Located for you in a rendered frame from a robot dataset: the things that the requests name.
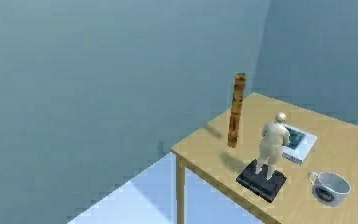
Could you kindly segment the tall brown wooden totem sculpture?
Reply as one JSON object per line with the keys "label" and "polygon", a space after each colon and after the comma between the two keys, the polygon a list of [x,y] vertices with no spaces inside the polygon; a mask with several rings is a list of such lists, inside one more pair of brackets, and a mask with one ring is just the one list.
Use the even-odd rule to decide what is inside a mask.
{"label": "tall brown wooden totem sculpture", "polygon": [[246,74],[236,73],[227,141],[227,145],[231,148],[235,148],[237,145],[245,84]]}

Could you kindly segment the beige figure sculpture black base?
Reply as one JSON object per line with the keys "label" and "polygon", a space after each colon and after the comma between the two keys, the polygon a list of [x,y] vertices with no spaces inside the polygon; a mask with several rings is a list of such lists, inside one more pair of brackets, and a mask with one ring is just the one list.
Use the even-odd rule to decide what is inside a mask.
{"label": "beige figure sculpture black base", "polygon": [[272,203],[286,182],[286,176],[276,169],[283,147],[290,143],[290,133],[284,126],[286,115],[278,112],[275,121],[264,125],[259,143],[259,157],[253,160],[236,178],[236,181]]}

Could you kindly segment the white book blue cover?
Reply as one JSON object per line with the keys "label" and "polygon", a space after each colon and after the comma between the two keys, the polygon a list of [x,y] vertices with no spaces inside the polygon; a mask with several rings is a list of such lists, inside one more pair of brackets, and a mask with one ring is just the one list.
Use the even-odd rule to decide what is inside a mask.
{"label": "white book blue cover", "polygon": [[317,137],[287,124],[284,127],[290,133],[290,143],[283,147],[283,157],[301,165],[314,146]]}

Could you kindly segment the white cup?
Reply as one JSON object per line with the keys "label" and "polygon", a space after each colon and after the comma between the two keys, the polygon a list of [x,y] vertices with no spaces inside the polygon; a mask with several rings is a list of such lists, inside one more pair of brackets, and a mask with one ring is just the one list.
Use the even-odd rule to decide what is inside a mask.
{"label": "white cup", "polygon": [[326,206],[339,206],[351,192],[349,182],[336,173],[310,171],[307,177],[312,184],[312,194]]}

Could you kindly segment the light wooden table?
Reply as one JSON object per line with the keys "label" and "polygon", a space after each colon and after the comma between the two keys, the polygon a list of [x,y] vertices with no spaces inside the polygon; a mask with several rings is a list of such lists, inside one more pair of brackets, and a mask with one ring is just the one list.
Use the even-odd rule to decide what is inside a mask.
{"label": "light wooden table", "polygon": [[[317,136],[304,162],[289,160],[277,169],[287,177],[268,203],[236,182],[258,156],[262,127],[277,112],[287,123]],[[243,101],[239,139],[227,146],[230,112],[225,111],[171,148],[176,155],[177,222],[185,223],[185,175],[189,169],[265,224],[358,224],[358,126],[283,101],[253,93]],[[351,192],[337,207],[317,201],[307,178],[310,171],[331,171],[347,179]]]}

